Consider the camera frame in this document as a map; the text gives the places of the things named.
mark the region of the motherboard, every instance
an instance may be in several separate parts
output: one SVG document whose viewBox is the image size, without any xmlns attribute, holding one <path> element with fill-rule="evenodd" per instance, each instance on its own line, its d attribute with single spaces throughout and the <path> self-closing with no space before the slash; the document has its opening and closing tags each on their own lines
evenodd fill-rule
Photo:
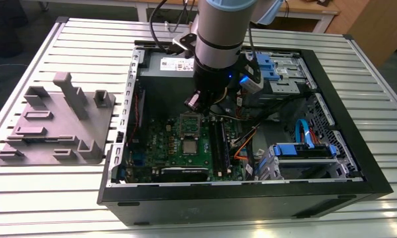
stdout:
<svg viewBox="0 0 397 238">
<path fill-rule="evenodd" d="M 201 118 L 195 113 L 151 119 L 145 153 L 131 156 L 131 180 L 159 182 L 163 176 L 164 181 L 172 182 L 241 179 L 243 164 L 232 163 L 229 156 L 231 140 L 236 137 L 236 122 L 229 119 Z"/>
</svg>

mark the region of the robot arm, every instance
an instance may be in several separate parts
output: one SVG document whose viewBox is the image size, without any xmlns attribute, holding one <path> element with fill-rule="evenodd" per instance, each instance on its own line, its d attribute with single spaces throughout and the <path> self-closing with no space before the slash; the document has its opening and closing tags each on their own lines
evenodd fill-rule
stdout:
<svg viewBox="0 0 397 238">
<path fill-rule="evenodd" d="M 259 21 L 272 22 L 284 0 L 276 0 Z M 199 2 L 197 32 L 188 33 L 175 42 L 188 49 L 195 59 L 195 94 L 185 105 L 197 113 L 209 107 L 227 92 L 232 80 L 245 86 L 263 85 L 257 61 L 241 53 L 245 32 L 257 0 L 201 0 Z"/>
</svg>

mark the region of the wooden cabinet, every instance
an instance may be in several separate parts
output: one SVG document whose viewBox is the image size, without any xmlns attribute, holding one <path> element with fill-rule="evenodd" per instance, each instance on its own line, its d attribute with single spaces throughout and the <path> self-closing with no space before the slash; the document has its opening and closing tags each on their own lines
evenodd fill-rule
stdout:
<svg viewBox="0 0 397 238">
<path fill-rule="evenodd" d="M 351 34 L 375 66 L 397 49 L 397 0 L 335 0 L 341 10 L 327 33 Z"/>
</svg>

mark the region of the open computer tower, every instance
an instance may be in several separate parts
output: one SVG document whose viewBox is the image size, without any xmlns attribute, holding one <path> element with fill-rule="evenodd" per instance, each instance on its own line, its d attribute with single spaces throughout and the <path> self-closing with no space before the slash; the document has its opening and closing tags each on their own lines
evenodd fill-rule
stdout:
<svg viewBox="0 0 397 238">
<path fill-rule="evenodd" d="M 97 201 L 127 225 L 320 217 L 392 192 L 313 51 L 257 50 L 264 89 L 204 116 L 184 106 L 193 59 L 136 42 Z M 291 97 L 233 150 L 259 109 Z"/>
</svg>

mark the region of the ram slot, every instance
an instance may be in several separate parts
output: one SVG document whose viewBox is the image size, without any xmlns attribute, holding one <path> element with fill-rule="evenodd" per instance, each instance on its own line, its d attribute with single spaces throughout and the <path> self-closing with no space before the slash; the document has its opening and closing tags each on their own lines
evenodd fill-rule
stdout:
<svg viewBox="0 0 397 238">
<path fill-rule="evenodd" d="M 231 173 L 229 146 L 225 137 L 224 124 L 220 121 L 209 123 L 209 141 L 213 161 L 213 174 L 223 176 Z"/>
</svg>

